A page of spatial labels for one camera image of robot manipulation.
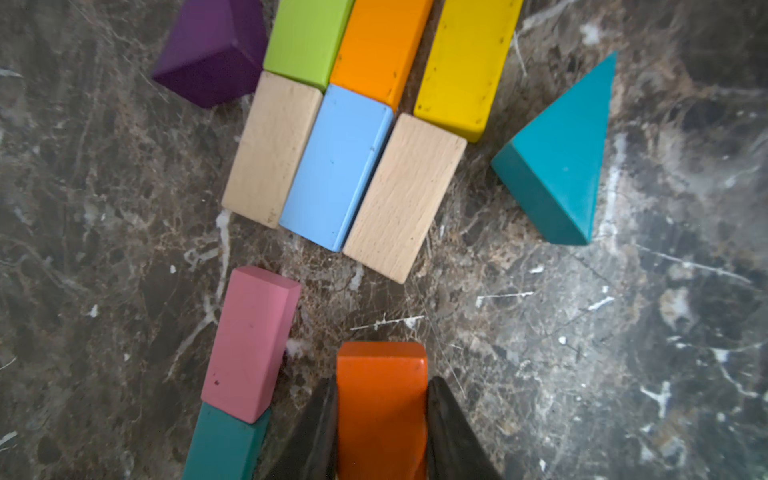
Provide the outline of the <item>purple triangular block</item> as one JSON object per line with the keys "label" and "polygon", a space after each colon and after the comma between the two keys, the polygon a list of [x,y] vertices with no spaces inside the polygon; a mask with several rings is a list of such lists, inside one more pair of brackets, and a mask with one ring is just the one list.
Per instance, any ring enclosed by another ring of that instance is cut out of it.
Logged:
{"label": "purple triangular block", "polygon": [[212,108],[255,91],[267,44],[259,0],[186,1],[151,78]]}

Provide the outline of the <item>light blue rectangular block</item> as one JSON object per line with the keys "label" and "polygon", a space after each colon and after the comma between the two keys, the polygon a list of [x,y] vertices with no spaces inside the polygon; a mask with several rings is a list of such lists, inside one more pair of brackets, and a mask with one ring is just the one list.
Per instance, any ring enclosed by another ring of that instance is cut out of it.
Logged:
{"label": "light blue rectangular block", "polygon": [[393,110],[329,85],[279,225],[339,252],[387,140]]}

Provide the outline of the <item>pink rectangular block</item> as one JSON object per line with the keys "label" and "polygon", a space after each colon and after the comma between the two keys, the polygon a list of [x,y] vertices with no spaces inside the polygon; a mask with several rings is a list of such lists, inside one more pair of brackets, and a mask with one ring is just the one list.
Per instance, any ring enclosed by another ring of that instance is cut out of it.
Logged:
{"label": "pink rectangular block", "polygon": [[271,404],[300,294],[300,283],[268,270],[233,270],[203,402],[248,424],[262,416]]}

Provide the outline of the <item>yellow rectangular block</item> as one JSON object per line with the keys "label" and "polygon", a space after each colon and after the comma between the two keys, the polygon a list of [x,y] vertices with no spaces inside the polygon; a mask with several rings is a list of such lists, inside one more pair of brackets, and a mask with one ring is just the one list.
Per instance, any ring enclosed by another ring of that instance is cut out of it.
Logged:
{"label": "yellow rectangular block", "polygon": [[476,143],[503,73],[522,0],[447,0],[414,115]]}

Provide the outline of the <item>teal rectangular block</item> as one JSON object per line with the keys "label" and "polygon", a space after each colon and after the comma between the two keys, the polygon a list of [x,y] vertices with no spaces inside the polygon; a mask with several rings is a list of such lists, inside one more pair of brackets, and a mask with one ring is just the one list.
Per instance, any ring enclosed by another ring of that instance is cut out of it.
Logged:
{"label": "teal rectangular block", "polygon": [[270,418],[268,408],[248,424],[203,403],[182,479],[252,479]]}

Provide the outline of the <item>orange rectangular block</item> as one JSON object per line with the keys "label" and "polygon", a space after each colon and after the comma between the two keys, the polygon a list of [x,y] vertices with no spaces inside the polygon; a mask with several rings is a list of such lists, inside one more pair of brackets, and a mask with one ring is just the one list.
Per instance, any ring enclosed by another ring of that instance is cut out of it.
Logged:
{"label": "orange rectangular block", "polygon": [[330,83],[397,110],[432,0],[357,0]]}

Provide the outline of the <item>orange-red rectangular block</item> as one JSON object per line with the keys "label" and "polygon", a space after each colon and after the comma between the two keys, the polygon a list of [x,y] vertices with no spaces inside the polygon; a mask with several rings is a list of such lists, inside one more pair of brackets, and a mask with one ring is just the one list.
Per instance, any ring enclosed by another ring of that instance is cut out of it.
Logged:
{"label": "orange-red rectangular block", "polygon": [[340,479],[425,479],[428,357],[415,342],[352,341],[337,356]]}

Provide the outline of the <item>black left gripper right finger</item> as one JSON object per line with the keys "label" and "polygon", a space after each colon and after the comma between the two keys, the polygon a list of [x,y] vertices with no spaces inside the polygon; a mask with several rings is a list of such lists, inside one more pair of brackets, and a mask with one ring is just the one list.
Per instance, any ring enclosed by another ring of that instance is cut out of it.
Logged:
{"label": "black left gripper right finger", "polygon": [[501,479],[442,377],[428,383],[427,424],[429,479]]}

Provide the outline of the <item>green rectangular block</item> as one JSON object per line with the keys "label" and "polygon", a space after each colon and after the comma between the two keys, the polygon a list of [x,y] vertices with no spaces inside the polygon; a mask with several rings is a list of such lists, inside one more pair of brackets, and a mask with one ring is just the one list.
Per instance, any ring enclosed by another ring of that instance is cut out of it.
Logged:
{"label": "green rectangular block", "polygon": [[263,68],[324,92],[353,0],[279,2]]}

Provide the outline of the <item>teal triangular block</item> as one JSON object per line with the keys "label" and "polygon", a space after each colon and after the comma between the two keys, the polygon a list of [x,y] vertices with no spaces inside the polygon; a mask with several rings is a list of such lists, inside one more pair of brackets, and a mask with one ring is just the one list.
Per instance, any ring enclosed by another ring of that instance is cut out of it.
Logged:
{"label": "teal triangular block", "polygon": [[517,133],[491,167],[544,239],[592,240],[618,54],[609,55]]}

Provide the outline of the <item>natural wood rectangular block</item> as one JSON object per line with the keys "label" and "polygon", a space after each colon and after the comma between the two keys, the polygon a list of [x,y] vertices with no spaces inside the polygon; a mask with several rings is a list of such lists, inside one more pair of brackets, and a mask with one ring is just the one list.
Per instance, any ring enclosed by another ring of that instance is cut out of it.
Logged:
{"label": "natural wood rectangular block", "polygon": [[222,206],[276,229],[323,100],[320,90],[264,71]]}

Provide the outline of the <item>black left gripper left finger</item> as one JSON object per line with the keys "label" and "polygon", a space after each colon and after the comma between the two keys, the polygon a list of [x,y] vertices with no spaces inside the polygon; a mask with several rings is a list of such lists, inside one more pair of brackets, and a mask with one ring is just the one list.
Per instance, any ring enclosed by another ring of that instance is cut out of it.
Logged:
{"label": "black left gripper left finger", "polygon": [[265,479],[336,478],[338,400],[336,377],[322,378]]}

